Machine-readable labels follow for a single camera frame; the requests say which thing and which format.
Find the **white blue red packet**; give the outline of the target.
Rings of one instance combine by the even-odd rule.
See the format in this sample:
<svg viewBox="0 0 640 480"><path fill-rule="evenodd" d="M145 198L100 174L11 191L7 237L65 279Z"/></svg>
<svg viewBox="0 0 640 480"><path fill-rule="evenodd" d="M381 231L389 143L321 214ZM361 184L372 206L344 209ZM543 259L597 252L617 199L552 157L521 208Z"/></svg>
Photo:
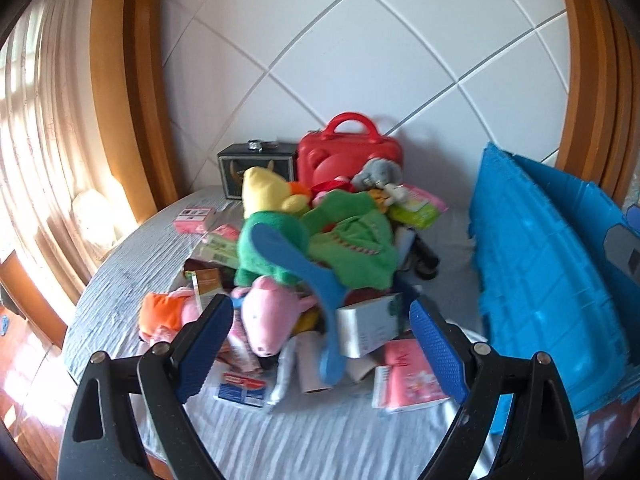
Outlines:
<svg viewBox="0 0 640 480"><path fill-rule="evenodd" d="M263 408L267 402L268 384L255 377L235 373L223 372L219 379L216 396L219 400Z"/></svg>

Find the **pink flowered tissue pack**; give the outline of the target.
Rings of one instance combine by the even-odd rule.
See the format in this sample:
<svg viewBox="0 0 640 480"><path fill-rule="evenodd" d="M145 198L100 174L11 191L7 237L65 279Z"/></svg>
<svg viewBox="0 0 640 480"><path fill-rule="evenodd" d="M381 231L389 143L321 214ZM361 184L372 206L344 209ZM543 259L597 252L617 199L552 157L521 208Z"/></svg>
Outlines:
<svg viewBox="0 0 640 480"><path fill-rule="evenodd" d="M389 341L383 350L384 364L374 373L372 408L411 411L449 399L415 339Z"/></svg>

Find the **orange pink plush toy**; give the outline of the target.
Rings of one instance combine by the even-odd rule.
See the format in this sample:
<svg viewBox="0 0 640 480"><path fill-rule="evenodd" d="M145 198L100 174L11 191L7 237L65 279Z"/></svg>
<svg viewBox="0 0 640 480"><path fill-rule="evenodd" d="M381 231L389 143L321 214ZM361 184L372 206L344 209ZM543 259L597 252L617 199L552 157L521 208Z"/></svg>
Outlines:
<svg viewBox="0 0 640 480"><path fill-rule="evenodd" d="M148 292L138 315L139 336L150 346L161 341L171 342L183 326L195 321L201 313L202 307L189 287L166 294Z"/></svg>

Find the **pink pig plush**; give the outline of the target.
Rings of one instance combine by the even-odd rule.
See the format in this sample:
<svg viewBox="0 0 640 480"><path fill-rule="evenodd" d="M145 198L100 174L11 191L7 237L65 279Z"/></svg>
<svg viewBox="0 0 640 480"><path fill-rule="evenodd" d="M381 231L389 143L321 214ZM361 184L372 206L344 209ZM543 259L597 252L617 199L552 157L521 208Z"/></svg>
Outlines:
<svg viewBox="0 0 640 480"><path fill-rule="evenodd" d="M241 301L240 315L247 340L260 358L278 354L299 317L318 304L314 295L301 295L270 276L256 278L250 287L235 287L231 298Z"/></svg>

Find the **white teal product box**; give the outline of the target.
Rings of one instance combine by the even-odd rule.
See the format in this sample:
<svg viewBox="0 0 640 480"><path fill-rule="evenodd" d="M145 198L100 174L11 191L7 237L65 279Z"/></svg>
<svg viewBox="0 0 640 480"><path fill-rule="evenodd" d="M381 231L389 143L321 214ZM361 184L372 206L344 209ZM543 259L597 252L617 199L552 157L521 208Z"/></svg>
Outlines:
<svg viewBox="0 0 640 480"><path fill-rule="evenodd" d="M339 308L336 311L336 322L341 355L359 359L396 338L402 325L401 309L399 294Z"/></svg>

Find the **blue plastic storage crate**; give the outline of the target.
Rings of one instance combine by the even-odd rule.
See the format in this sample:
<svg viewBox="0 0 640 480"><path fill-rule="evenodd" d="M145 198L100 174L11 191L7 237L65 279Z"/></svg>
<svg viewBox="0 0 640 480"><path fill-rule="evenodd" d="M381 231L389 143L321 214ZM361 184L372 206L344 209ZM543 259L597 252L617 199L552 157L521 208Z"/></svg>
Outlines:
<svg viewBox="0 0 640 480"><path fill-rule="evenodd" d="M639 232L595 183L484 148L469 209L478 308L504 356L550 354L575 416L639 393Z"/></svg>

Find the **pink tissue pack far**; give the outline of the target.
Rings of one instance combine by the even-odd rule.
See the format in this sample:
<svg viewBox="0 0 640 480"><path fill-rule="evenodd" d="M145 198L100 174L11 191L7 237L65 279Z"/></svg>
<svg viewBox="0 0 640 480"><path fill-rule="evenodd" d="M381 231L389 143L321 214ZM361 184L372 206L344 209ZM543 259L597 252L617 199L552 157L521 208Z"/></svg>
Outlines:
<svg viewBox="0 0 640 480"><path fill-rule="evenodd" d="M181 234L205 234L214 224L216 209L190 207L178 213L172 225Z"/></svg>

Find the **blue plastic fan paddle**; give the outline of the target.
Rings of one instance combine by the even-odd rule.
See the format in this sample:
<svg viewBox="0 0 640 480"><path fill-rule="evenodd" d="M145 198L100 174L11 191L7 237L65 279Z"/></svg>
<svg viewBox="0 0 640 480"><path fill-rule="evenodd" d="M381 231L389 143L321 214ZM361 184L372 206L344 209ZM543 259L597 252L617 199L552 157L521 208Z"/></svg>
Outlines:
<svg viewBox="0 0 640 480"><path fill-rule="evenodd" d="M319 376L328 386L337 385L346 370L337 329L337 310L344 304L348 289L331 269L308 260L283 235L265 223L250 228L250 242L262 258L291 272L305 282L317 297L326 321L326 342L320 356Z"/></svg>

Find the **green wet wipes pack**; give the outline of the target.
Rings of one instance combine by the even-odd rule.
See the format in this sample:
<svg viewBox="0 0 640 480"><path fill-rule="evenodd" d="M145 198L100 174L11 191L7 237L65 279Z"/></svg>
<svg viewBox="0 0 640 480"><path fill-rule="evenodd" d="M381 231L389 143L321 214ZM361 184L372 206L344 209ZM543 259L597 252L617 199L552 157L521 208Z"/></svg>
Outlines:
<svg viewBox="0 0 640 480"><path fill-rule="evenodd" d="M401 185L402 199L387 209L390 220L417 230L429 228L448 207L438 197L412 185Z"/></svg>

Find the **green yellow plush dinosaur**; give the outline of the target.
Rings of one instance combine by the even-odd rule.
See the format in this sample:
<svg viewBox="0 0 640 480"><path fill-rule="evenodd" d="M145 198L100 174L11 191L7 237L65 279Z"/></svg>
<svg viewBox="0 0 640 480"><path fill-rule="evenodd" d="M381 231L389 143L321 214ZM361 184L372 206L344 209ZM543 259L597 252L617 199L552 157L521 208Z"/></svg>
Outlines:
<svg viewBox="0 0 640 480"><path fill-rule="evenodd" d="M234 284L248 287L260 276L286 286L300 282L291 272L268 262L250 242L250 228L265 223L311 261L331 269L348 289L389 289L399 258L390 220L368 192L336 188L320 203L311 192L264 167L245 171L242 185L244 221L236 252Z"/></svg>

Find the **grey elephant plush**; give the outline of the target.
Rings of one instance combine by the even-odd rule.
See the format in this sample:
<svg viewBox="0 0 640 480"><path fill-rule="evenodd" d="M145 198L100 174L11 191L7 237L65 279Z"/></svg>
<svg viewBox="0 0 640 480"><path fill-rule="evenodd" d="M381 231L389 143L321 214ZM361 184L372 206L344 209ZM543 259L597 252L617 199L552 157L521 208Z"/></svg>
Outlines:
<svg viewBox="0 0 640 480"><path fill-rule="evenodd" d="M402 169L397 162L385 158L371 158L350 181L357 191L366 191L381 206L405 203L409 191L402 184Z"/></svg>

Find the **beige curtain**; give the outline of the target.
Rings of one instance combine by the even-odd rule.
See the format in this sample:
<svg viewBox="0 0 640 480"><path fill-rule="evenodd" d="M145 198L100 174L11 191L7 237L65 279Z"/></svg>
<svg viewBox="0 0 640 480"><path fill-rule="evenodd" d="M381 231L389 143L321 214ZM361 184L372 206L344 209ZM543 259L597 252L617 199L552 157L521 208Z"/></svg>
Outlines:
<svg viewBox="0 0 640 480"><path fill-rule="evenodd" d="M96 120L90 14L91 0L32 0L1 48L3 240L62 309L137 224Z"/></svg>

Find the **red toy suitcase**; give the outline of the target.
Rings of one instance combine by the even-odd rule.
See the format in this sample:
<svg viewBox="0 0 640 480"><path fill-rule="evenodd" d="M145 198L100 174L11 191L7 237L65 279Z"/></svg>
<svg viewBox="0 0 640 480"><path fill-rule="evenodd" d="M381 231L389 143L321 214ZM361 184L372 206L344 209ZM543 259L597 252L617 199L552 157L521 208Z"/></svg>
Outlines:
<svg viewBox="0 0 640 480"><path fill-rule="evenodd" d="M404 166L404 151L397 140L383 136L363 114L344 112L323 129L309 131L297 144L297 177L314 185L336 177L353 177L372 158L392 160Z"/></svg>

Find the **wooden door frame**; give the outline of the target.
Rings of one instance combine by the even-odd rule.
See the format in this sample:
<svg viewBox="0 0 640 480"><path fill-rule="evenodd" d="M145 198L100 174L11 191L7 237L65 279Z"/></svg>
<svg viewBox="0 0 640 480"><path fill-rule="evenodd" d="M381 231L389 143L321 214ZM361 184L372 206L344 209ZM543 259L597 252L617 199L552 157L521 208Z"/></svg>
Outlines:
<svg viewBox="0 0 640 480"><path fill-rule="evenodd" d="M106 161L143 222L186 194L167 108L160 0L92 0L89 60Z"/></svg>

